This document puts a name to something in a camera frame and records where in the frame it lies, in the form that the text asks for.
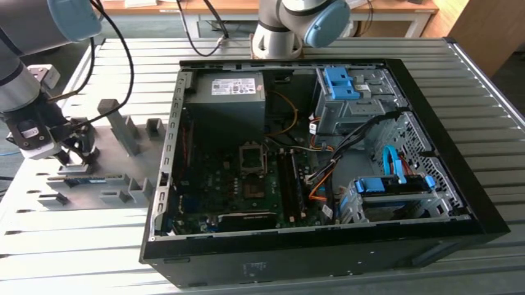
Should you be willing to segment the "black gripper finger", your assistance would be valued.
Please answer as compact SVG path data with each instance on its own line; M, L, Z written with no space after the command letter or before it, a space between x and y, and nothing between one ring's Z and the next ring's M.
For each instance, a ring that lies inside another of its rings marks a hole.
M59 151L55 154L55 159L59 161L60 165L67 167L71 165L71 153L72 153L72 147L64 143L59 144Z
M93 136L81 136L79 139L79 150L81 154L81 163L84 165L91 165L96 162L99 157L99 149L95 146Z

